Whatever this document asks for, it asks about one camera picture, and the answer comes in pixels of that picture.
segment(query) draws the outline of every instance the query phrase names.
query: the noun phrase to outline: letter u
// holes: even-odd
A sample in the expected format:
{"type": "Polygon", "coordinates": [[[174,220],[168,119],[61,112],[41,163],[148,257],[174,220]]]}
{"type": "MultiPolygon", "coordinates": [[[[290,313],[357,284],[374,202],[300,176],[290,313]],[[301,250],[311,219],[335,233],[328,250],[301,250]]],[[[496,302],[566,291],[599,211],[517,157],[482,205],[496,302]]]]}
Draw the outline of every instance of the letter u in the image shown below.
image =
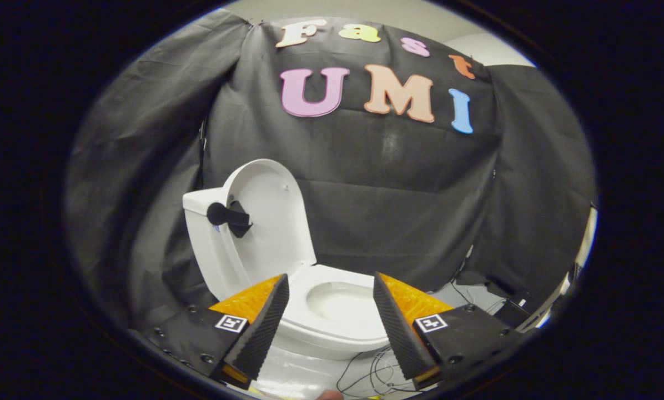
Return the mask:
{"type": "Polygon", "coordinates": [[[305,101],[305,82],[312,71],[306,68],[288,70],[280,74],[283,79],[283,109],[296,117],[320,117],[335,111],[342,101],[342,84],[349,75],[347,68],[324,68],[320,73],[327,76],[327,90],[321,102],[305,101]]]}

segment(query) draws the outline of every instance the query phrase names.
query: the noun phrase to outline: toilet flush handle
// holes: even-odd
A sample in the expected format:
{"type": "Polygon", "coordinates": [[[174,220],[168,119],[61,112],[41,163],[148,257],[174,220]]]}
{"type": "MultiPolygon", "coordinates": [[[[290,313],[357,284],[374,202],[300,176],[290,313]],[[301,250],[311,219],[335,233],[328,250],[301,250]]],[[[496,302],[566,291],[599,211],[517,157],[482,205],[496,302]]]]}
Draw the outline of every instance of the toilet flush handle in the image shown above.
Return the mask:
{"type": "Polygon", "coordinates": [[[211,203],[206,210],[206,218],[216,226],[228,223],[231,232],[237,238],[242,238],[251,228],[252,224],[250,223],[250,215],[245,213],[240,203],[236,202],[235,205],[239,211],[227,208],[222,203],[211,203]]]}

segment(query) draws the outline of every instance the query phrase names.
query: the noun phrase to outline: foam letter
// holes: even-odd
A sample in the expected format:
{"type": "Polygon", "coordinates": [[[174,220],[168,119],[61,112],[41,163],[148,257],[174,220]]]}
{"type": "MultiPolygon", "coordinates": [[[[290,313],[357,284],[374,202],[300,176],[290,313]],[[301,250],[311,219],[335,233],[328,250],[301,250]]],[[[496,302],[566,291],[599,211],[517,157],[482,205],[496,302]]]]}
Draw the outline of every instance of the foam letter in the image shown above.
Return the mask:
{"type": "Polygon", "coordinates": [[[317,33],[318,26],[324,25],[327,25],[327,21],[323,19],[314,19],[312,21],[291,23],[290,25],[283,26],[282,28],[285,31],[283,39],[279,41],[275,47],[280,48],[305,43],[307,42],[307,38],[302,37],[302,35],[312,36],[317,33]]]}
{"type": "Polygon", "coordinates": [[[406,106],[411,102],[409,117],[428,123],[435,121],[436,118],[431,114],[431,79],[411,75],[406,84],[401,86],[394,71],[388,67],[368,64],[364,69],[372,74],[372,96],[370,101],[364,104],[366,111],[387,114],[390,111],[386,104],[388,96],[398,116],[406,111],[406,106]]]}
{"type": "Polygon", "coordinates": [[[459,73],[463,74],[463,76],[466,78],[475,79],[475,74],[467,70],[472,66],[471,63],[465,61],[465,59],[462,56],[449,56],[449,57],[453,58],[453,62],[456,64],[456,70],[458,70],[459,73]]]}
{"type": "Polygon", "coordinates": [[[448,92],[453,96],[453,109],[456,113],[451,125],[459,132],[471,134],[470,113],[467,111],[467,104],[470,102],[469,96],[456,89],[450,89],[448,92]]]}
{"type": "Polygon", "coordinates": [[[321,102],[305,101],[305,81],[312,75],[308,69],[288,70],[280,74],[283,78],[283,109],[296,117],[319,117],[335,111],[342,101],[342,81],[349,75],[347,68],[324,68],[327,76],[327,92],[321,102]]]}
{"type": "Polygon", "coordinates": [[[431,55],[431,53],[428,50],[426,50],[426,45],[423,44],[423,42],[411,38],[401,38],[401,43],[403,43],[401,47],[403,47],[404,50],[409,51],[410,53],[418,54],[419,56],[424,56],[424,57],[428,57],[431,55]]]}
{"type": "Polygon", "coordinates": [[[347,39],[362,39],[363,41],[376,43],[381,40],[379,31],[368,25],[348,23],[344,29],[339,31],[339,36],[347,39]]]}

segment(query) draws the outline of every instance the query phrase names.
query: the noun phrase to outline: screw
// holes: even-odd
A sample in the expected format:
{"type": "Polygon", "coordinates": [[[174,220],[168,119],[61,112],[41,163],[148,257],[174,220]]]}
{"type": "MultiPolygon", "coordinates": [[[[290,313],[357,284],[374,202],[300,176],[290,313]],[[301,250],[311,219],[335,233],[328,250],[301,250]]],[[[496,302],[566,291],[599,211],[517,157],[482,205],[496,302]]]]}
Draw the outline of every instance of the screw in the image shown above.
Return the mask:
{"type": "Polygon", "coordinates": [[[201,361],[207,363],[207,364],[213,364],[214,362],[213,356],[210,356],[208,354],[201,354],[201,361]]]}

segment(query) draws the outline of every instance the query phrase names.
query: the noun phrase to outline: white toilet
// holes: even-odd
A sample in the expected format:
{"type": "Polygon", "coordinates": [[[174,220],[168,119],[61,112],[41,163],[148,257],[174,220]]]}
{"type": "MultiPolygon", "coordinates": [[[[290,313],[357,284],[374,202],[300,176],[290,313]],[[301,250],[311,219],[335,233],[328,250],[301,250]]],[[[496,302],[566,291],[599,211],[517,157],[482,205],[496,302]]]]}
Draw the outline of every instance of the white toilet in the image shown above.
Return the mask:
{"type": "Polygon", "coordinates": [[[274,346],[348,359],[388,344],[372,297],[373,277],[316,265],[302,193],[281,164],[249,162],[223,187],[186,193],[183,207],[199,268],[219,301],[288,274],[290,298],[274,346]],[[242,237],[228,223],[208,220],[208,207],[217,202],[228,208],[238,202],[250,215],[252,226],[242,237]]]}

